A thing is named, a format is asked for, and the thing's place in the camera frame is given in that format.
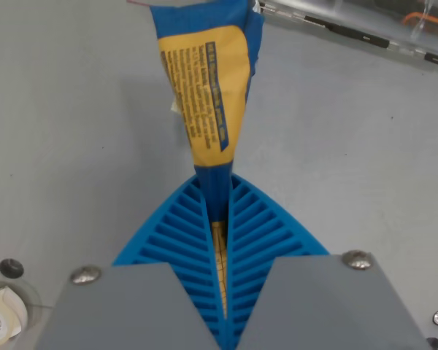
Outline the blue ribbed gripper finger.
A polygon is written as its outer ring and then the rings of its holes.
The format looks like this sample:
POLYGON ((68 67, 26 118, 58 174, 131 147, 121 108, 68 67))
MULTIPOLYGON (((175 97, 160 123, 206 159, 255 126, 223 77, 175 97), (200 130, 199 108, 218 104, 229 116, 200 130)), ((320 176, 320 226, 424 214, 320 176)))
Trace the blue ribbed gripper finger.
POLYGON ((90 284, 68 283, 38 349, 223 349, 226 322, 207 209, 181 185, 90 284))
POLYGON ((427 349, 375 258, 351 268, 257 187, 232 178, 227 349, 427 349))

